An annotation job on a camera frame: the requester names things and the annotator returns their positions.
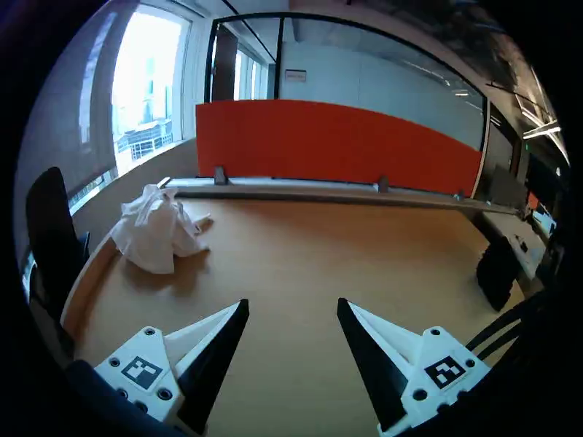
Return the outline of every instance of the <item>crumpled towel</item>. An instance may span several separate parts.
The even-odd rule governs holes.
[[[123,256],[147,272],[174,273],[174,255],[189,256],[208,248],[197,235],[211,215],[192,221],[174,200],[176,192],[146,185],[140,197],[122,204],[122,218],[111,230]]]

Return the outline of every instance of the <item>ceiling light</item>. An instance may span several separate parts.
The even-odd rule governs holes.
[[[547,135],[554,132],[560,132],[560,126],[557,120],[552,120],[551,122],[548,122],[545,125],[539,125],[539,127],[535,129],[531,129],[527,132],[524,132],[523,138],[524,139],[534,138],[540,135]]]
[[[560,132],[560,126],[550,127],[549,129],[538,130],[534,133],[525,133],[523,139],[528,140],[529,138],[534,138],[541,135],[546,135],[547,133]]]
[[[541,127],[542,125],[544,125],[544,123],[541,120],[536,118],[536,115],[534,115],[532,112],[530,112],[527,109],[523,109],[523,116],[528,118],[530,121],[532,121],[532,123],[534,123],[538,127]]]

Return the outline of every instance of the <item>chair backrest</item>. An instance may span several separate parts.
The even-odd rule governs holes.
[[[63,175],[57,167],[41,174],[28,191],[26,223],[47,310],[58,318],[82,268],[82,246],[69,213]]]

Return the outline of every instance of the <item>wooden desk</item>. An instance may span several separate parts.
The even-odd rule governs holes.
[[[62,321],[75,331],[78,357],[96,365],[145,325],[171,332],[248,298],[251,314],[209,418],[209,437],[376,434],[336,318],[340,296],[417,333],[441,325],[462,343],[498,317],[475,279],[488,242],[458,211],[183,203],[191,217],[214,218],[204,234],[208,253],[177,259],[174,275],[158,276],[104,242],[102,253],[111,256],[94,257],[92,265],[104,271],[85,283],[90,304],[84,308],[73,296]],[[521,299],[515,286],[505,310]]]

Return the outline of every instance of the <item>orange partition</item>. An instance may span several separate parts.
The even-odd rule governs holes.
[[[200,176],[270,176],[472,193],[481,153],[407,120],[307,101],[220,101],[196,108]]]

